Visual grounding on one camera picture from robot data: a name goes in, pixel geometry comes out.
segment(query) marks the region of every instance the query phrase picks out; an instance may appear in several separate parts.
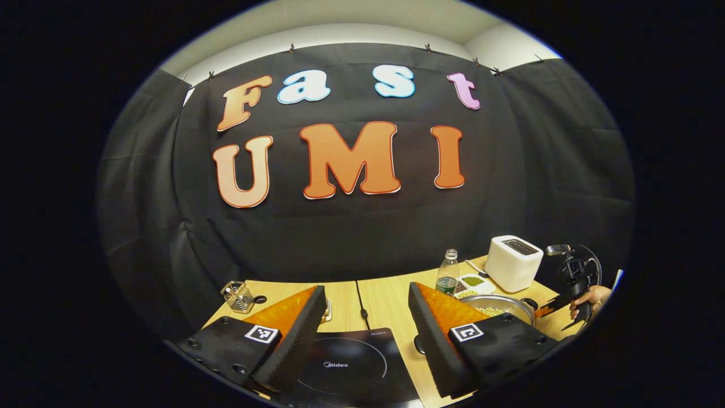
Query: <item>blue letter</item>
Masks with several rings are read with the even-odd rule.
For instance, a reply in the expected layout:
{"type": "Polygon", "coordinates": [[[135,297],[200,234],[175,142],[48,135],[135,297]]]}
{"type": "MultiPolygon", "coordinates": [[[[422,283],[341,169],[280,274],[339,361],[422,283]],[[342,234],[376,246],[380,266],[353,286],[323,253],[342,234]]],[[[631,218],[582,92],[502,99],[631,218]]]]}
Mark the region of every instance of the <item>blue letter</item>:
{"type": "Polygon", "coordinates": [[[308,101],[325,99],[330,94],[330,89],[325,86],[326,81],[327,74],[320,70],[306,70],[290,75],[284,80],[287,86],[279,91],[277,100],[288,105],[303,99],[308,101]]]}
{"type": "Polygon", "coordinates": [[[382,97],[407,98],[415,92],[413,72],[397,65],[379,65],[373,70],[375,90],[382,97]]]}

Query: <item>orange letter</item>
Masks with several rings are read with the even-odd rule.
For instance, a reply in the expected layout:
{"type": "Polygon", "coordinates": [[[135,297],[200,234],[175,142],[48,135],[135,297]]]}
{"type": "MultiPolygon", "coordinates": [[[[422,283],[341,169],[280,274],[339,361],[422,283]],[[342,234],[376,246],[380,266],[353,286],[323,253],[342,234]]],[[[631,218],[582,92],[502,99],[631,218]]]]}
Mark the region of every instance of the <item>orange letter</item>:
{"type": "Polygon", "coordinates": [[[272,77],[265,75],[225,92],[223,95],[226,98],[224,117],[219,122],[217,130],[225,131],[249,119],[249,112],[244,110],[244,104],[246,103],[250,107],[255,106],[260,101],[260,95],[262,95],[258,86],[269,86],[271,83],[272,77]]]}
{"type": "Polygon", "coordinates": [[[460,130],[450,126],[434,126],[431,134],[438,139],[438,176],[436,187],[454,189],[463,186],[465,179],[460,173],[458,159],[458,141],[463,135],[460,130]]]}
{"type": "Polygon", "coordinates": [[[272,136],[260,136],[249,140],[244,148],[252,154],[252,188],[242,190],[236,185],[234,158],[239,153],[239,146],[230,144],[216,149],[214,161],[217,162],[217,180],[222,199],[232,207],[249,208],[267,198],[270,190],[270,174],[267,166],[267,148],[272,145],[272,136]]]}
{"type": "Polygon", "coordinates": [[[363,126],[355,146],[350,149],[335,126],[327,123],[302,129],[299,137],[310,149],[310,185],[304,196],[314,200],[335,195],[335,186],[327,179],[332,170],[337,183],[352,193],[365,166],[365,180],[360,189],[365,194],[385,194],[400,189],[393,169],[393,135],[397,128],[390,122],[370,122],[363,126]]]}

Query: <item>white wall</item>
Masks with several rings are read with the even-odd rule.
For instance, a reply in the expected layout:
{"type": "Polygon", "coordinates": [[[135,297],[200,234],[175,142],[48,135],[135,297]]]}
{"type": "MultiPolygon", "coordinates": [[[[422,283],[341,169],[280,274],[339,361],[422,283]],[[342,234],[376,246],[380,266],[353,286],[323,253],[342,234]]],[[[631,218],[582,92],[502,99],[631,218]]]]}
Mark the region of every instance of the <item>white wall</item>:
{"type": "MultiPolygon", "coordinates": [[[[430,44],[434,51],[473,59],[461,44],[413,30],[377,24],[323,24],[281,31],[233,46],[186,70],[188,75],[184,80],[196,85],[209,78],[209,71],[221,73],[241,63],[289,50],[289,45],[293,43],[295,49],[337,43],[399,44],[420,48],[430,44]]],[[[171,74],[181,77],[184,73],[171,74]]]]}
{"type": "Polygon", "coordinates": [[[499,70],[538,61],[535,54],[542,60],[561,58],[539,40],[507,23],[473,37],[465,43],[465,49],[472,58],[478,58],[478,63],[499,70]]]}

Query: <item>ceiling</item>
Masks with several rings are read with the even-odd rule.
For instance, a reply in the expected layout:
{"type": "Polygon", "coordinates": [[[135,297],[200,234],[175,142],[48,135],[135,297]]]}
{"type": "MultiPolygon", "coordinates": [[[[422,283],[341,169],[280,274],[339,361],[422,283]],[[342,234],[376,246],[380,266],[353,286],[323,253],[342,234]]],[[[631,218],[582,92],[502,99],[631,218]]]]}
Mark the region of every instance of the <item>ceiling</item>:
{"type": "Polygon", "coordinates": [[[273,0],[200,36],[168,59],[163,68],[181,72],[232,46],[308,25],[390,25],[464,44],[503,22],[458,0],[273,0]]]}

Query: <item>white toaster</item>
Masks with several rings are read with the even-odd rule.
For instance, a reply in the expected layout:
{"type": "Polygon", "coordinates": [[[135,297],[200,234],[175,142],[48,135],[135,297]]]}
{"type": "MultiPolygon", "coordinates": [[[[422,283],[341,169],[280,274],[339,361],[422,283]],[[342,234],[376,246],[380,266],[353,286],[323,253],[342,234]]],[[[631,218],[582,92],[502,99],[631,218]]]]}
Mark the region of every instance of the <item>white toaster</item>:
{"type": "Polygon", "coordinates": [[[509,293],[528,288],[534,281],[544,251],[513,235],[491,239],[484,271],[509,293]]]}

